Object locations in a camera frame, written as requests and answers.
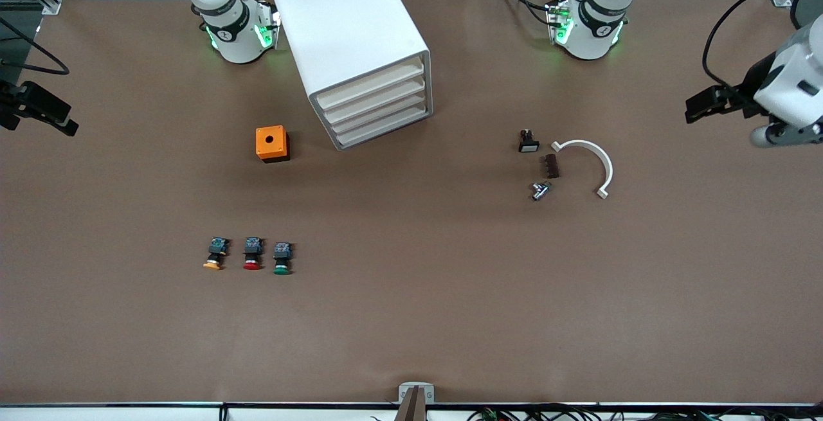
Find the white curved handle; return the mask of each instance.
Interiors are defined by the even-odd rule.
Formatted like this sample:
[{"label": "white curved handle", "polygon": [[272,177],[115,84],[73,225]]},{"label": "white curved handle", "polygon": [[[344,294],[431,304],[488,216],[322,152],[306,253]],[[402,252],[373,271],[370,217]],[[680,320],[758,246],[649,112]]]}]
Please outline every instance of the white curved handle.
[{"label": "white curved handle", "polygon": [[580,148],[588,149],[594,154],[597,154],[597,157],[599,157],[600,160],[603,162],[603,166],[606,167],[606,181],[603,182],[602,186],[600,186],[599,189],[597,189],[597,195],[603,199],[605,199],[606,196],[609,196],[609,193],[606,192],[606,187],[609,186],[609,184],[611,183],[611,177],[614,175],[615,171],[614,166],[611,165],[611,158],[609,158],[609,155],[606,154],[606,152],[603,151],[603,148],[600,148],[600,146],[597,146],[594,143],[586,140],[570,140],[563,143],[563,145],[561,145],[558,142],[552,143],[552,148],[558,152],[561,149],[564,149],[568,146],[579,146]]}]

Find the brown tabletop surface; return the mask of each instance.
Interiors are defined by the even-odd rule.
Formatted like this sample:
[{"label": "brown tabletop surface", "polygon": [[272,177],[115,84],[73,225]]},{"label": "brown tabletop surface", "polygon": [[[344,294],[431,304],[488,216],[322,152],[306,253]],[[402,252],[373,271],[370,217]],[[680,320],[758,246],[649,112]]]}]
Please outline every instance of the brown tabletop surface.
[{"label": "brown tabletop surface", "polygon": [[[734,0],[636,0],[593,62],[512,0],[403,1],[435,114],[346,152],[291,53],[221,60],[188,1],[45,17],[37,40],[71,73],[26,78],[80,129],[0,131],[0,399],[375,401],[408,380],[440,401],[823,397],[823,148],[683,118]],[[711,64],[738,82],[789,34],[753,0]],[[275,124],[293,158],[263,164],[255,128]],[[538,154],[517,152],[523,128]],[[575,148],[532,202],[538,156],[569,139],[611,155],[610,196]],[[235,240],[224,271],[201,266],[214,236]],[[263,271],[241,268],[252,236]],[[276,240],[296,246],[289,277]]]}]

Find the orange box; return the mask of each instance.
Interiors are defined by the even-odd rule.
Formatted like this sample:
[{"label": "orange box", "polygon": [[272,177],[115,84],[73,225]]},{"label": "orange box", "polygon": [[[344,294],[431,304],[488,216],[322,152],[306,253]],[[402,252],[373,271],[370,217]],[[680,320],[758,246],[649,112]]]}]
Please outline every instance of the orange box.
[{"label": "orange box", "polygon": [[291,159],[289,154],[289,134],[282,125],[261,127],[255,138],[258,157],[264,163],[281,163]]}]

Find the brown table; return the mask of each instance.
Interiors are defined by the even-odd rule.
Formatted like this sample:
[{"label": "brown table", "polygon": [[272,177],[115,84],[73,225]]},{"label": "brown table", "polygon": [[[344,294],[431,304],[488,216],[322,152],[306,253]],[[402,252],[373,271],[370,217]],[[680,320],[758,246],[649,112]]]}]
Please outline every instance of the brown table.
[{"label": "brown table", "polygon": [[[38,82],[73,139],[26,120],[3,153],[0,399],[769,401],[823,397],[821,148],[761,150],[762,120],[686,125],[734,0],[637,0],[581,62],[511,0],[404,0],[435,115],[335,151],[288,52],[222,61],[188,2],[64,3]],[[755,0],[718,37],[731,81],[791,33]],[[45,62],[42,56],[33,61]],[[293,160],[260,163],[283,124]],[[590,139],[538,154],[518,131]],[[213,236],[227,269],[201,266]],[[296,243],[291,277],[244,237]]]}]

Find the white box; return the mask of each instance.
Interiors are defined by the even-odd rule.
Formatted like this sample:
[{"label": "white box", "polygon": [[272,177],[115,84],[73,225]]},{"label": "white box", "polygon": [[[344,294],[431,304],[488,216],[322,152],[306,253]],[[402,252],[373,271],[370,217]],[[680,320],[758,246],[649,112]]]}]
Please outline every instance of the white box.
[{"label": "white box", "polygon": [[274,0],[338,149],[432,114],[429,48],[401,0]]}]

